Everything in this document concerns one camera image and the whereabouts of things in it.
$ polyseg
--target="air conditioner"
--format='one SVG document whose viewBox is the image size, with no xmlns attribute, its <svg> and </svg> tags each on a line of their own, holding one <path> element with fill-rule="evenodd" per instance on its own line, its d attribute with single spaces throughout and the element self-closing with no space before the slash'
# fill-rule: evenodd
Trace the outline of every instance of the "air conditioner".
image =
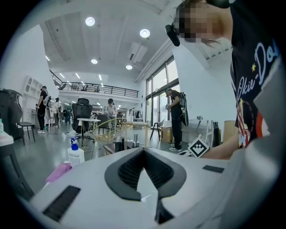
<svg viewBox="0 0 286 229">
<path fill-rule="evenodd" d="M 133 42 L 128 52 L 128 58 L 133 63 L 140 62 L 147 52 L 147 48 L 142 44 Z"/>
</svg>

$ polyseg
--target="pink cloth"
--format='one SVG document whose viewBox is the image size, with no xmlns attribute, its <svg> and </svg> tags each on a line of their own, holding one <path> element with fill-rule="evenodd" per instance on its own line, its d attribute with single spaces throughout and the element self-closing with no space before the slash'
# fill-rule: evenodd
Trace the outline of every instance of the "pink cloth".
<svg viewBox="0 0 286 229">
<path fill-rule="evenodd" d="M 64 175 L 67 171 L 69 171 L 70 169 L 72 169 L 72 166 L 70 163 L 60 164 L 46 179 L 46 183 L 55 181 L 56 179 Z"/>
</svg>

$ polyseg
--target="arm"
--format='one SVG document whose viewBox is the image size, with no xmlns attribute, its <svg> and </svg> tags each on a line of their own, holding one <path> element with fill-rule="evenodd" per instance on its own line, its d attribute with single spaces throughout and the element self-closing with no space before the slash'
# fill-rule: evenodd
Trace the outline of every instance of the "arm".
<svg viewBox="0 0 286 229">
<path fill-rule="evenodd" d="M 223 144 L 211 148 L 201 158 L 209 159 L 228 159 L 232 156 L 233 152 L 238 149 L 238 130 L 236 134 Z"/>
<path fill-rule="evenodd" d="M 42 101 L 43 101 L 43 96 L 40 96 L 39 101 L 38 101 L 38 107 L 40 106 Z"/>
<path fill-rule="evenodd" d="M 171 103 L 171 105 L 169 106 L 169 108 L 172 108 L 173 106 L 175 106 L 176 104 L 178 104 L 180 102 L 180 99 L 178 96 L 175 97 L 174 102 Z"/>
</svg>

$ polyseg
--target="wire frame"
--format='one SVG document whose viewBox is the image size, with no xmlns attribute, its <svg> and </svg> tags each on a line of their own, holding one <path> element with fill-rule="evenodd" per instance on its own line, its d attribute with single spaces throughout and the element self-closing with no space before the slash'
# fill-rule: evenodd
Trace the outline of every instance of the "wire frame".
<svg viewBox="0 0 286 229">
<path fill-rule="evenodd" d="M 117 118 L 117 119 L 111 119 L 108 120 L 104 123 L 102 123 L 101 125 L 97 126 L 94 130 L 93 130 L 93 135 L 100 139 L 100 140 L 104 140 L 104 141 L 111 141 L 114 140 L 116 137 L 120 137 L 121 134 L 123 133 L 123 131 L 125 130 L 127 119 L 126 118 Z M 104 134 L 96 134 L 96 130 L 98 128 L 101 128 L 101 126 L 105 126 L 106 124 L 108 124 L 107 126 L 107 132 Z"/>
</svg>

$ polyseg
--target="cardboard box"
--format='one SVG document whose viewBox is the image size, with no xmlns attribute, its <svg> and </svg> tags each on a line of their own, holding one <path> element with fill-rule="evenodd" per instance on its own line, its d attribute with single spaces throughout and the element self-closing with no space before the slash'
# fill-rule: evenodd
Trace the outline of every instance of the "cardboard box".
<svg viewBox="0 0 286 229">
<path fill-rule="evenodd" d="M 161 140 L 164 142 L 172 143 L 173 142 L 173 133 L 172 128 L 170 127 L 161 127 Z"/>
<path fill-rule="evenodd" d="M 224 121 L 223 142 L 226 142 L 238 132 L 235 124 L 235 121 Z"/>
</svg>

